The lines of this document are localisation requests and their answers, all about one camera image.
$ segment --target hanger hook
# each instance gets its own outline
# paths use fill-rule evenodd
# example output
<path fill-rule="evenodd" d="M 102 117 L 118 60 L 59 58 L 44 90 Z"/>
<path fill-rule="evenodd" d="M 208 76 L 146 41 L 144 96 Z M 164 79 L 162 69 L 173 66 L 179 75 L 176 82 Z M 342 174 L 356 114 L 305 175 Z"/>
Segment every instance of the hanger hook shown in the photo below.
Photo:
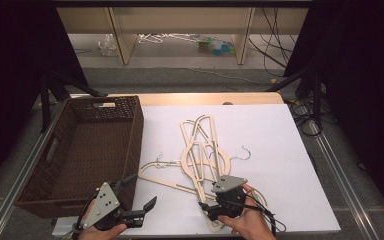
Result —
<path fill-rule="evenodd" d="M 163 152 L 160 152 L 160 154 L 158 154 L 158 157 L 157 157 L 157 160 L 155 161 L 157 164 L 155 165 L 156 168 L 163 168 L 165 167 L 165 164 L 161 164 L 160 163 L 160 157 L 163 155 Z"/>
<path fill-rule="evenodd" d="M 235 157 L 231 157 L 230 160 L 233 160 L 233 159 L 248 160 L 251 157 L 251 151 L 248 148 L 244 147 L 244 146 L 242 146 L 242 149 L 244 149 L 245 151 L 248 152 L 248 156 L 247 157 L 235 156 Z"/>

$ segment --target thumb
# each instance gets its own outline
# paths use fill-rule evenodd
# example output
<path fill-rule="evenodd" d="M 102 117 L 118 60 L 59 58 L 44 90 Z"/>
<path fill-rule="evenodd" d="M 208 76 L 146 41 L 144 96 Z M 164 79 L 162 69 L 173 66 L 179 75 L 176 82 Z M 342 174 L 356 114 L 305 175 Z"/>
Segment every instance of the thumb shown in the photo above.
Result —
<path fill-rule="evenodd" d="M 219 220 L 220 222 L 224 223 L 224 225 L 229 226 L 231 228 L 233 228 L 233 226 L 235 225 L 235 219 L 230 218 L 228 216 L 218 216 L 217 220 Z"/>
<path fill-rule="evenodd" d="M 108 230 L 108 239 L 116 238 L 127 229 L 126 224 L 119 224 Z"/>

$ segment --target plastic bag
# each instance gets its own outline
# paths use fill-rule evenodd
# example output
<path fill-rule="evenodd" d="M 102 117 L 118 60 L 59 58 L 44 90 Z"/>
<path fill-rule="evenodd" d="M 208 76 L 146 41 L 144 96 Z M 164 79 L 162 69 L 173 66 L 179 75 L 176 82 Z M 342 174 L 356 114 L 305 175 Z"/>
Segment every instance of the plastic bag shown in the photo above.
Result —
<path fill-rule="evenodd" d="M 117 47 L 112 34 L 105 34 L 104 40 L 98 42 L 98 47 L 104 56 L 117 56 Z"/>

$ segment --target metal rail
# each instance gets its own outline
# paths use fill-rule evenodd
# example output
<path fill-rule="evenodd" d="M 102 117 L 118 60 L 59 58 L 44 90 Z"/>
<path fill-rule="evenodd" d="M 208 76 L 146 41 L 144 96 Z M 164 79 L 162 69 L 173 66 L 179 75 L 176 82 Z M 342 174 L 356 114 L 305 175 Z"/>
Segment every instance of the metal rail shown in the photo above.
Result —
<path fill-rule="evenodd" d="M 317 125 L 314 122 L 310 123 L 310 126 L 314 133 L 318 131 Z M 329 168 L 332 171 L 333 176 L 335 177 L 336 183 L 338 184 L 339 189 L 341 190 L 342 195 L 344 196 L 344 199 L 347 202 L 348 207 L 351 213 L 353 214 L 358 227 L 360 228 L 364 239 L 380 239 L 373 226 L 370 216 L 367 214 L 366 209 L 364 208 L 362 202 L 354 191 L 326 136 L 323 132 L 321 132 L 316 137 L 316 139 L 329 165 Z"/>
<path fill-rule="evenodd" d="M 61 103 L 57 104 L 55 109 L 56 113 L 59 113 L 61 111 L 62 105 L 63 104 Z M 5 225 L 11 216 L 11 213 L 14 210 L 14 201 L 18 196 L 18 193 L 20 192 L 21 188 L 23 187 L 27 177 L 29 176 L 31 169 L 34 166 L 35 159 L 39 154 L 40 149 L 42 149 L 42 146 L 45 142 L 46 137 L 50 133 L 49 129 L 51 129 L 51 127 L 49 127 L 45 133 L 41 133 L 39 135 L 39 138 L 36 141 L 36 144 L 33 147 L 33 150 L 31 151 L 29 157 L 27 158 L 27 161 L 24 163 L 23 168 L 20 171 L 20 174 L 18 174 L 17 179 L 15 180 L 10 191 L 8 192 L 7 196 L 5 197 L 5 199 L 3 200 L 0 206 L 0 235 L 4 230 Z"/>

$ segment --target wicker basket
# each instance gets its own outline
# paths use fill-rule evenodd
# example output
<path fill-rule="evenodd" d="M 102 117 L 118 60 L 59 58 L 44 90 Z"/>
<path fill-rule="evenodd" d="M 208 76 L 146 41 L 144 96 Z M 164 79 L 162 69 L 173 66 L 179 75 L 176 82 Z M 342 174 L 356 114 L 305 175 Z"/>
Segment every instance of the wicker basket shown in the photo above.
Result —
<path fill-rule="evenodd" d="M 15 205 L 41 218 L 79 215 L 103 182 L 137 174 L 143 122 L 137 96 L 68 99 Z M 127 209 L 134 191 L 130 184 L 120 192 Z"/>

